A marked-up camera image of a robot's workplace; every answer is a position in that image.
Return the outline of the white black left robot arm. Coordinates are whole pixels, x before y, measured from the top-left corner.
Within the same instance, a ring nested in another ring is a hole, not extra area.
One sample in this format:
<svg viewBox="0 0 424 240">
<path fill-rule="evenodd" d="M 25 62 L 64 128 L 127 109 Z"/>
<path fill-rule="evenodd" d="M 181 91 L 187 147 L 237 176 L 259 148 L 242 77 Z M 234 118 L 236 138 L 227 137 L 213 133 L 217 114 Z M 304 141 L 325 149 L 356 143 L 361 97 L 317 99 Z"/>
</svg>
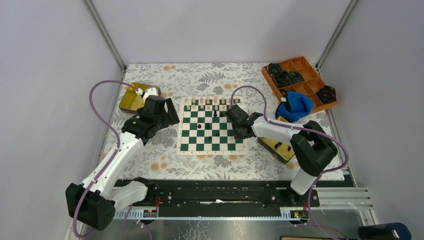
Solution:
<svg viewBox="0 0 424 240">
<path fill-rule="evenodd" d="M 159 130 L 180 122 L 171 98 L 150 95 L 137 114 L 124 122 L 113 148 L 96 169 L 80 184 L 71 183 L 66 202 L 73 224 L 84 223 L 95 230 L 104 230 L 115 213 L 140 202 L 144 206 L 155 200 L 153 182 L 136 177 L 130 183 L 115 188 L 125 166 Z"/>
</svg>

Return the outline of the dark cylinder bottle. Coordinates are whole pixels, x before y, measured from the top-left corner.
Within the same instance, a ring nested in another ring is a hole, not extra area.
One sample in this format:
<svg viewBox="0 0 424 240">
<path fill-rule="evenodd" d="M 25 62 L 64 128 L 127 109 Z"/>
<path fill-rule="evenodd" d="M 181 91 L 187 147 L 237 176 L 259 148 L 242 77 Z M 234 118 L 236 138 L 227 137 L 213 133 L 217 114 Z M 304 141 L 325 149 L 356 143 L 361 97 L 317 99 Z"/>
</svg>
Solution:
<svg viewBox="0 0 424 240">
<path fill-rule="evenodd" d="M 358 235 L 363 240 L 411 240 L 408 227 L 400 222 L 361 226 Z"/>
</svg>

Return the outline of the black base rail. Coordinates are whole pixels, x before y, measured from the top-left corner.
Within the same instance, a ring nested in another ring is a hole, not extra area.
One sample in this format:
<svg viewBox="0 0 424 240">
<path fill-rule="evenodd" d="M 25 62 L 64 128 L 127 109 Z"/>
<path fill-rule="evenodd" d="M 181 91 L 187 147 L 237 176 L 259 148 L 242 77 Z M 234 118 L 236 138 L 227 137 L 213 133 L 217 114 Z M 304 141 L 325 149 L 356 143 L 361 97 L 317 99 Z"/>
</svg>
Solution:
<svg viewBox="0 0 424 240">
<path fill-rule="evenodd" d="M 288 180 L 159 180 L 134 208 L 158 211 L 161 218 L 281 217 L 282 209 L 306 211 L 307 194 Z"/>
</svg>

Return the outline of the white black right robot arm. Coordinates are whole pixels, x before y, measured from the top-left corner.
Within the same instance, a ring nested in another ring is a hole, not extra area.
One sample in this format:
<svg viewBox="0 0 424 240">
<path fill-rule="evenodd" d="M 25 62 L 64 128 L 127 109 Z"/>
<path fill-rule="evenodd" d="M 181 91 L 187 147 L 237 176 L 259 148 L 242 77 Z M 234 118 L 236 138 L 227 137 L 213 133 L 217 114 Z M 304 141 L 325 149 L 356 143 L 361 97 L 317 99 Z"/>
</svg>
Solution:
<svg viewBox="0 0 424 240">
<path fill-rule="evenodd" d="M 268 138 L 287 144 L 294 151 L 300 169 L 286 193 L 287 201 L 293 206 L 299 206 L 307 199 L 306 192 L 316 184 L 319 175 L 338 154 L 331 136 L 315 121 L 301 125 L 269 120 L 258 112 L 249 115 L 236 104 L 226 112 L 226 116 L 235 139 Z"/>
</svg>

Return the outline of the orange compartment tray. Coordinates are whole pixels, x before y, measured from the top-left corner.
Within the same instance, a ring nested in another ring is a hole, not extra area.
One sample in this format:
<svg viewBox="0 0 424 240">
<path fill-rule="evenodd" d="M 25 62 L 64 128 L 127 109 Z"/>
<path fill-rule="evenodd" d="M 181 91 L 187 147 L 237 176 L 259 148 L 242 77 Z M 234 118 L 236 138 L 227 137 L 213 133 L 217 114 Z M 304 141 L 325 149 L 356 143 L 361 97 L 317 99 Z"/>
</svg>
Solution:
<svg viewBox="0 0 424 240">
<path fill-rule="evenodd" d="M 285 92 L 293 91 L 306 95 L 314 102 L 311 114 L 328 110 L 338 104 L 338 97 L 335 102 L 329 104 L 323 104 L 319 100 L 316 92 L 327 84 L 304 56 L 267 63 L 261 72 L 279 102 Z"/>
</svg>

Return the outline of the green white chess board mat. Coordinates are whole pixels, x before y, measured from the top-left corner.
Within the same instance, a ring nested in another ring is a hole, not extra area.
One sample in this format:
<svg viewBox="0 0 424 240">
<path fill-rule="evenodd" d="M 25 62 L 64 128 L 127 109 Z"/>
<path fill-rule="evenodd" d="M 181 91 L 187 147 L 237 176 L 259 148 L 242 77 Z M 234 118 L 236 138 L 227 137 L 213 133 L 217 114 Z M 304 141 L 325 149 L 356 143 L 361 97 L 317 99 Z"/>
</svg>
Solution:
<svg viewBox="0 0 424 240">
<path fill-rule="evenodd" d="M 176 153 L 178 155 L 245 155 L 246 140 L 234 138 L 232 124 L 226 112 L 232 105 L 244 106 L 242 97 L 184 96 L 180 100 Z"/>
</svg>

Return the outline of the gold tin lid left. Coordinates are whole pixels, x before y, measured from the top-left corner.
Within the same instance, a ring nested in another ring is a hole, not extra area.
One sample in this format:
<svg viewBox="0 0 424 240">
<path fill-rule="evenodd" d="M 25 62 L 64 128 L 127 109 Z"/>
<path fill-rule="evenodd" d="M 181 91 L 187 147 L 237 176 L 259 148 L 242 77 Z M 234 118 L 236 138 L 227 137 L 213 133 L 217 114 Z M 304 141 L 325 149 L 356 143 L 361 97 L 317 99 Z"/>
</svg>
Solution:
<svg viewBox="0 0 424 240">
<path fill-rule="evenodd" d="M 132 87 L 128 87 L 126 89 L 126 92 L 124 93 L 118 105 L 119 109 L 122 110 L 124 113 L 133 115 L 137 114 L 137 110 L 144 106 L 145 93 L 152 93 L 152 91 L 149 90 L 150 88 L 156 89 L 158 96 L 161 95 L 161 89 L 158 86 L 136 82 L 132 82 L 131 85 L 137 89 L 142 89 L 143 93 L 142 95 L 138 95 Z"/>
</svg>

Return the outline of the gold tin box right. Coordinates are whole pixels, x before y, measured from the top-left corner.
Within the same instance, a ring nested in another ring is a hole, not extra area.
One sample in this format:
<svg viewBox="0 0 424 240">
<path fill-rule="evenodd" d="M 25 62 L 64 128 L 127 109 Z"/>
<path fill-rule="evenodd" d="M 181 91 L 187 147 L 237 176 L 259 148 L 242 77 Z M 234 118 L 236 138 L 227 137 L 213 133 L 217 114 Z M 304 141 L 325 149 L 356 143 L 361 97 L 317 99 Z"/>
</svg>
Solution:
<svg viewBox="0 0 424 240">
<path fill-rule="evenodd" d="M 258 145 L 263 147 L 274 159 L 286 165 L 295 156 L 290 143 L 295 130 L 273 124 L 276 122 L 268 122 L 261 116 L 254 121 L 252 129 Z"/>
</svg>

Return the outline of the black hexagonal part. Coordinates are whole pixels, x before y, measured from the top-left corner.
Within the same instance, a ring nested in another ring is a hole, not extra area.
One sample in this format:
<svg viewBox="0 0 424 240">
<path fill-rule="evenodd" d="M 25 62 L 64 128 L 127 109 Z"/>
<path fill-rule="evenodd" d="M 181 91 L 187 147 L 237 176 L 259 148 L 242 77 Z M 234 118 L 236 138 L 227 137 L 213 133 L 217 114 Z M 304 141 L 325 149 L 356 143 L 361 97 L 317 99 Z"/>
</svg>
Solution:
<svg viewBox="0 0 424 240">
<path fill-rule="evenodd" d="M 324 104 L 330 104 L 337 100 L 336 90 L 334 87 L 325 85 L 320 88 L 316 93 L 318 99 Z"/>
</svg>

